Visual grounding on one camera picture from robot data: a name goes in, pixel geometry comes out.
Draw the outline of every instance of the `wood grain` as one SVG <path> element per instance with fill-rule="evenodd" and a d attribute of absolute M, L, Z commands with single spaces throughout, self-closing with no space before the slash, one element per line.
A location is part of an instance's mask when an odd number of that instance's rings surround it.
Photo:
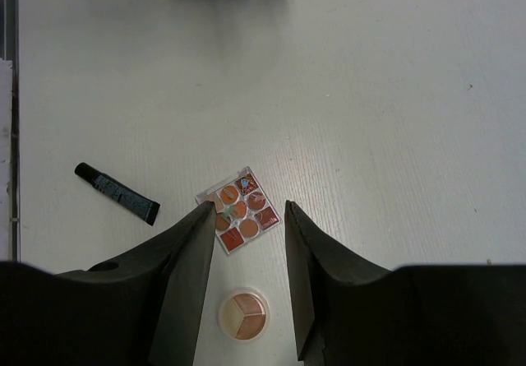
<path fill-rule="evenodd" d="M 20 0 L 21 256 L 87 268 L 250 165 L 358 254 L 526 261 L 526 0 Z M 73 174 L 161 204 L 154 228 Z M 196 364 L 295 364 L 281 225 L 215 249 Z M 233 290 L 269 301 L 222 336 Z"/>

